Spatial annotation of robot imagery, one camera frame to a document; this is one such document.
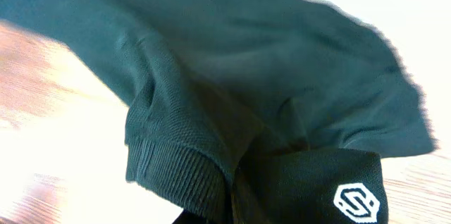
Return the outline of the black t-shirt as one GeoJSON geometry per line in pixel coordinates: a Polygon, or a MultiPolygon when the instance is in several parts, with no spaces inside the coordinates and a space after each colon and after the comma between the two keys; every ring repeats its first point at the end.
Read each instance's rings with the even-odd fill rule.
{"type": "Polygon", "coordinates": [[[128,105],[126,179],[179,223],[387,223],[381,159],[433,151],[371,28],[309,0],[1,0],[128,105]]]}

